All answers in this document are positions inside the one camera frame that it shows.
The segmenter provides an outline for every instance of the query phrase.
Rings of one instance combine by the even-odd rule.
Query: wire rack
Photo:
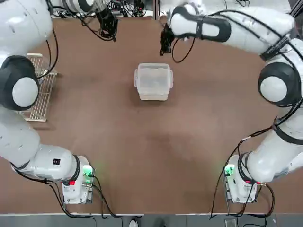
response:
[[[42,76],[48,68],[48,60],[43,57],[42,54],[28,53],[26,55],[35,67],[35,73],[37,77]],[[51,92],[55,82],[57,72],[53,70],[47,76],[39,79],[39,94],[38,99],[30,109],[25,111],[18,111],[25,120],[33,122],[46,122],[47,109],[49,107],[49,101]]]

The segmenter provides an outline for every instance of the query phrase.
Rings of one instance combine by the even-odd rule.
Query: cable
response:
[[[107,7],[109,10],[120,11],[120,13],[122,13],[123,17],[144,17],[147,12],[147,9],[146,9],[144,3],[141,3],[140,5],[137,4],[135,6],[135,5],[128,3],[126,0],[117,0],[117,1],[111,0],[107,4]]]
[[[95,221],[95,227],[97,227],[97,221],[96,219],[94,218],[94,215],[74,215],[74,214],[71,214],[63,205],[63,201],[61,199],[61,196],[60,196],[60,191],[59,191],[59,187],[58,185],[55,183],[56,187],[57,187],[57,191],[58,191],[58,194],[56,192],[56,190],[53,188],[53,186],[50,184],[50,188],[52,189],[52,191],[54,192],[55,196],[56,196],[56,199],[62,209],[62,211],[70,218],[89,218],[89,219],[93,219]]]
[[[250,6],[249,0],[236,0],[236,2],[241,5],[242,7]]]
[[[236,214],[230,214],[231,216],[234,216],[234,217],[237,217],[237,218],[243,216],[243,214],[244,214],[244,212],[245,212],[245,209],[246,209],[246,205],[247,205],[247,203],[248,203],[248,199],[250,198],[250,195],[251,195],[251,192],[252,192],[252,188],[253,188],[253,185],[251,185],[250,192],[249,192],[249,194],[248,194],[248,196],[247,196],[247,199],[246,199],[246,201],[245,201],[245,203],[244,203],[244,205],[243,205],[242,210],[241,210],[240,212],[236,213]]]
[[[229,160],[231,159],[231,157],[233,156],[233,154],[237,151],[238,147],[243,143],[245,142],[246,140],[250,139],[250,138],[253,138],[253,137],[256,137],[256,136],[259,136],[265,132],[267,132],[268,130],[270,130],[271,127],[268,127],[266,129],[262,129],[260,131],[257,131],[257,132],[254,132],[253,134],[249,135],[248,137],[245,137],[243,138],[239,143],[238,145],[236,146],[236,148],[233,150],[233,152],[229,155],[229,157],[227,158],[227,161],[225,162],[224,166],[223,166],[223,169],[219,175],[219,178],[218,178],[218,181],[217,181],[217,184],[216,184],[216,187],[215,187],[215,190],[214,190],[214,197],[213,197],[213,204],[212,204],[212,209],[211,209],[211,214],[210,214],[210,218],[209,220],[211,220],[212,218],[214,218],[215,216],[217,215],[213,215],[213,212],[214,212],[214,202],[215,202],[215,198],[216,198],[216,195],[217,195],[217,191],[218,191],[218,186],[219,186],[219,182],[220,182],[220,179],[222,177],[222,174],[224,172],[224,169],[225,169],[225,166],[228,164]]]
[[[173,45],[173,47],[172,47],[172,50],[171,50],[171,57],[172,57],[172,59],[174,60],[175,63],[181,63],[182,61],[184,61],[184,60],[188,57],[189,53],[190,53],[191,50],[193,49],[193,46],[194,46],[194,43],[195,43],[196,38],[193,39],[193,42],[192,42],[192,44],[191,44],[191,46],[190,46],[190,48],[189,48],[187,54],[184,56],[184,58],[182,58],[181,60],[177,61],[177,60],[175,59],[175,57],[174,57],[174,50],[175,50],[176,43],[177,43],[179,40],[180,40],[180,39],[177,39],[177,40],[175,41],[175,43],[174,43],[174,45]]]
[[[267,218],[264,218],[264,220],[265,220],[264,225],[257,225],[257,224],[247,223],[247,224],[243,225],[243,227],[245,227],[245,226],[259,226],[259,227],[266,227],[266,226],[267,226]]]
[[[51,67],[51,64],[52,64],[52,52],[51,52],[51,47],[50,47],[50,45],[49,45],[48,40],[46,41],[46,44],[47,44],[48,57],[49,57],[48,67]]]
[[[108,202],[107,202],[107,200],[105,199],[105,197],[104,197],[102,191],[101,191],[96,185],[94,185],[94,184],[93,184],[93,187],[96,188],[96,189],[98,190],[98,192],[99,192],[99,194],[100,194],[100,196],[101,196],[101,199],[104,201],[104,203],[105,203],[105,205],[106,205],[106,207],[107,207],[107,209],[108,209],[110,215],[111,215],[113,218],[121,218],[122,216],[116,215],[116,214],[114,214],[114,213],[112,212],[112,210],[110,209],[110,207],[109,207],[109,205],[108,205]]]
[[[100,184],[100,181],[98,178],[96,178],[97,182],[98,182],[98,185],[99,185],[99,188],[98,188],[98,192],[100,193],[100,196],[101,196],[101,216],[103,219],[108,219],[108,216],[104,216],[104,213],[103,213],[103,193],[102,193],[102,189],[101,189],[101,184]]]
[[[93,33],[96,37],[98,37],[99,39],[101,39],[103,41],[107,42],[107,41],[112,41],[112,40],[116,39],[115,36],[117,34],[117,29],[115,30],[115,33],[110,38],[102,37],[102,33],[104,32],[103,28],[105,27],[105,24],[103,24],[103,23],[100,24],[100,29],[98,31],[93,30],[92,28],[90,28],[89,23],[87,23],[85,21],[85,19],[87,17],[96,17],[96,15],[95,16],[88,16],[88,15],[82,16],[81,14],[77,15],[77,13],[72,12],[70,9],[66,9],[64,7],[61,7],[61,6],[53,6],[53,8],[62,9],[63,11],[66,11],[69,14],[71,14],[73,18],[79,19],[83,26],[87,27],[91,31],[91,33]],[[118,23],[117,19],[115,20],[114,23],[116,24],[116,28],[117,28],[117,25],[118,25],[117,24]]]
[[[39,182],[39,183],[44,183],[44,184],[47,184],[49,185],[50,183],[53,183],[53,181],[50,181],[50,180],[47,180],[47,179],[44,179],[44,180],[40,180],[40,179],[34,179],[34,178],[31,178],[31,177],[28,177],[26,175],[24,175],[22,172],[20,172],[19,170],[15,169],[16,173],[19,174],[20,176],[30,180],[30,181],[34,181],[34,182]]]
[[[275,208],[275,194],[274,194],[274,190],[268,185],[266,184],[266,187],[269,189],[270,193],[271,193],[271,196],[272,196],[272,201],[271,201],[271,207],[270,207],[270,210],[267,214],[248,214],[250,216],[253,216],[253,217],[257,217],[257,218],[268,218],[274,211],[274,208]]]
[[[56,42],[56,58],[55,58],[55,61],[54,61],[53,65],[51,67],[49,67],[49,69],[42,76],[40,76],[38,79],[41,79],[41,78],[47,76],[55,68],[55,66],[56,66],[56,64],[58,62],[58,58],[59,58],[59,44],[58,44],[58,39],[57,39],[57,35],[56,35],[56,32],[55,32],[54,28],[53,28],[53,36],[54,36],[55,42]]]

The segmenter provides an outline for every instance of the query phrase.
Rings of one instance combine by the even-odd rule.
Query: white robot link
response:
[[[204,5],[186,3],[169,12],[162,31],[160,55],[171,52],[175,37],[196,37],[256,53],[266,61],[258,90],[281,107],[283,117],[265,130],[267,136],[256,150],[230,158],[225,176],[233,202],[246,203],[249,194],[248,202],[254,201],[256,183],[271,182],[303,165],[303,41],[294,38],[294,27],[292,16],[272,9],[244,7],[209,14]]]
[[[57,10],[53,6],[86,13],[94,0],[0,0],[0,156],[22,175],[62,181],[65,203],[86,203],[91,201],[93,181],[88,160],[41,144],[38,133],[15,112],[37,100],[39,83],[25,54],[51,34],[51,13]]]

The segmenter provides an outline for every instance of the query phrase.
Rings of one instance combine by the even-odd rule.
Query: clear plastic box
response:
[[[141,100],[165,101],[173,86],[173,73],[168,64],[141,63],[134,72],[134,86]]]

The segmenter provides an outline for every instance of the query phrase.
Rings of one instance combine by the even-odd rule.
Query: brown table surface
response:
[[[149,19],[123,19],[116,43],[98,40],[75,20],[56,19],[54,27],[60,75],[48,122],[33,124],[42,143],[85,155],[113,212],[208,213],[229,154],[240,139],[275,117],[277,109],[257,90],[264,62],[254,54],[196,41],[189,57],[175,64],[170,55],[159,56],[161,26]],[[176,58],[190,45],[178,43]],[[47,56],[45,45],[35,52]],[[142,62],[170,65],[174,87],[166,102],[140,101],[134,70]],[[22,179],[4,159],[0,170],[0,213],[62,212],[50,188]],[[271,183],[275,212],[303,212],[302,173]],[[266,212],[269,198],[263,190],[247,211]],[[98,196],[92,205],[70,210],[100,213]],[[215,212],[227,212],[221,184]]]

